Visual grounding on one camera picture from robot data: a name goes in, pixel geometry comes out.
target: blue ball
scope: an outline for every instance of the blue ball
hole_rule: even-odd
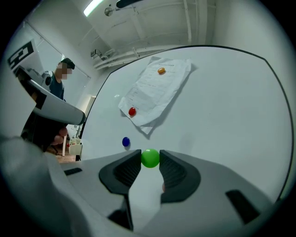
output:
[[[128,137],[124,137],[122,139],[122,145],[123,146],[129,146],[130,145],[130,139]]]

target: green ball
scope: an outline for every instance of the green ball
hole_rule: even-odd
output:
[[[141,155],[141,161],[147,168],[154,168],[159,163],[159,153],[154,149],[147,149]]]

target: red ball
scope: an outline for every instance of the red ball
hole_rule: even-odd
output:
[[[131,107],[130,109],[129,109],[129,115],[130,116],[134,116],[136,114],[136,108],[135,107]]]

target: orange ball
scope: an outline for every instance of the orange ball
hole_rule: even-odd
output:
[[[162,74],[162,73],[164,73],[165,71],[166,71],[165,68],[160,68],[160,69],[157,70],[157,72],[158,72],[159,74]]]

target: white paper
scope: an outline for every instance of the white paper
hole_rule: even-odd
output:
[[[165,68],[166,72],[158,74],[159,68]],[[137,127],[149,134],[190,71],[189,59],[152,57],[118,107]],[[136,108],[133,117],[129,115],[131,107]]]

